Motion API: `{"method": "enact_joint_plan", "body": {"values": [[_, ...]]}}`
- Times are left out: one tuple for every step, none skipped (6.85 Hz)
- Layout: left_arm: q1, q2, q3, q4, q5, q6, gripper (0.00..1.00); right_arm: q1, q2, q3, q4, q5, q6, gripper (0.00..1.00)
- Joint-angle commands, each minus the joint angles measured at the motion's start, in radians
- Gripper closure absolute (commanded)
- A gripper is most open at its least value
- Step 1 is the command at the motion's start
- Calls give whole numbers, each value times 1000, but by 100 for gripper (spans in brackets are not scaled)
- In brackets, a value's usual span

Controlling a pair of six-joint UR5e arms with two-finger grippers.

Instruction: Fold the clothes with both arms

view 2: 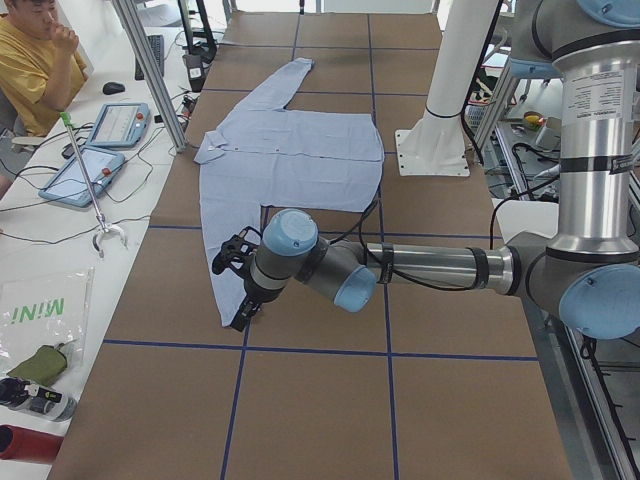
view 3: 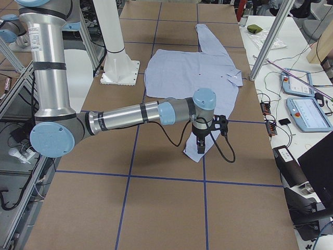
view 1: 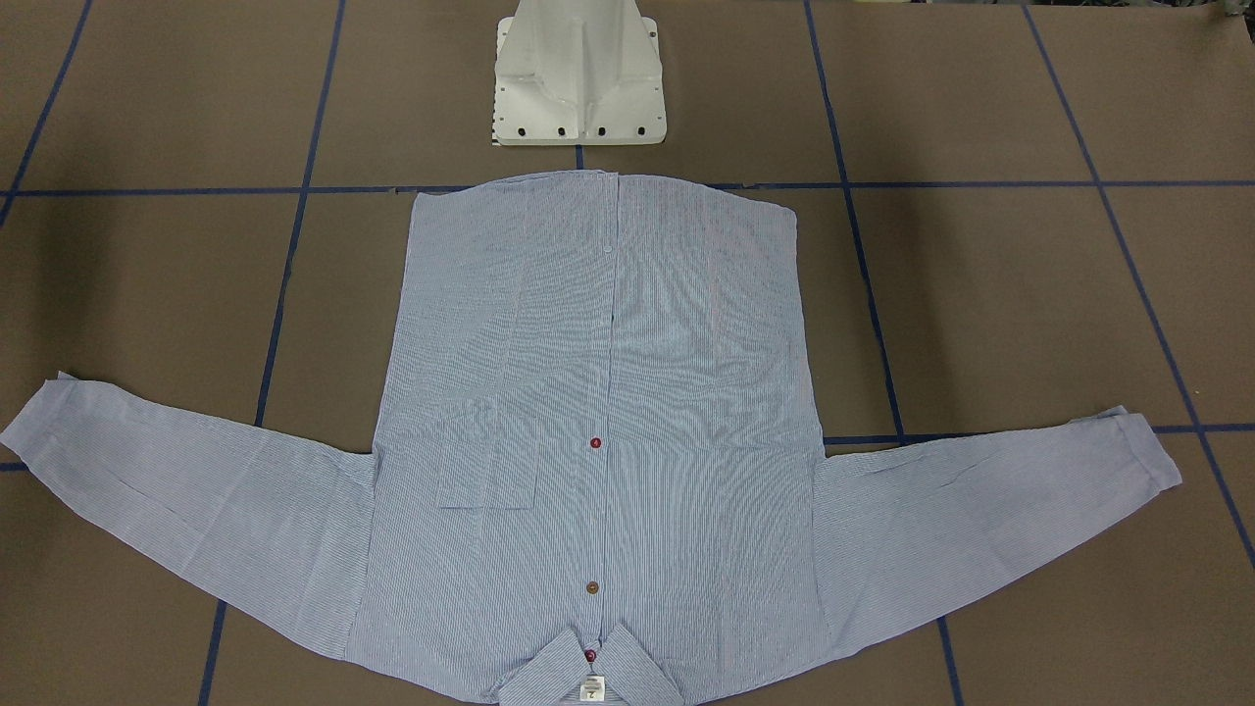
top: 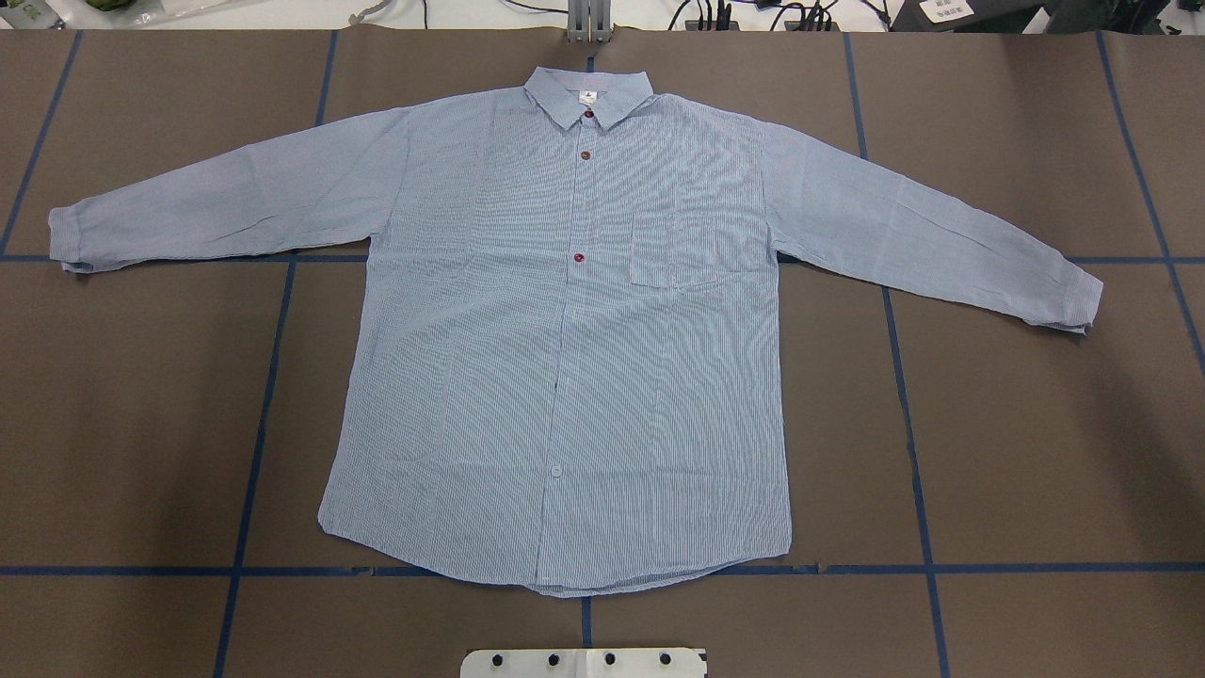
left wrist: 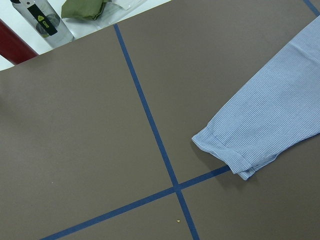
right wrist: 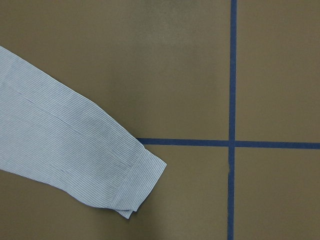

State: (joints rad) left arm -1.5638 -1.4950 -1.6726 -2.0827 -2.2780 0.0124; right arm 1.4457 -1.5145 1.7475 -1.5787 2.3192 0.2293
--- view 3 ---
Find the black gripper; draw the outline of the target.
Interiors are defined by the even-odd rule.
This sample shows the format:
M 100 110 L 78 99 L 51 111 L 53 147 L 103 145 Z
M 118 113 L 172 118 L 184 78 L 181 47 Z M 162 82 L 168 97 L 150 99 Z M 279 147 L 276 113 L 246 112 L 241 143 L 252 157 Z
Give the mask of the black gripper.
M 196 136 L 197 153 L 204 154 L 206 150 L 205 138 L 209 135 L 209 129 L 198 129 L 192 127 L 192 133 Z

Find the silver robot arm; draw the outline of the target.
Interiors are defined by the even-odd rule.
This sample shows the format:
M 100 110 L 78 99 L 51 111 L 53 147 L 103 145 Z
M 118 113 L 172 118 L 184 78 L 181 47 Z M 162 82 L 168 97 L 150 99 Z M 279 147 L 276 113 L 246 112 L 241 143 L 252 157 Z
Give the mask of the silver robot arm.
M 205 138 L 214 125 L 216 94 L 198 89 L 192 97 L 167 98 L 108 112 L 77 113 L 70 105 L 63 30 L 81 26 L 79 1 L 19 1 L 19 18 L 28 27 L 32 64 L 39 97 L 30 143 L 49 158 L 70 153 L 83 139 L 112 129 L 160 120 L 163 125 L 192 123 L 197 151 L 205 151 Z
M 30 45 L 29 34 L 19 18 L 14 14 L 1 16 L 1 38 L 6 43 L 16 43 L 25 48 Z

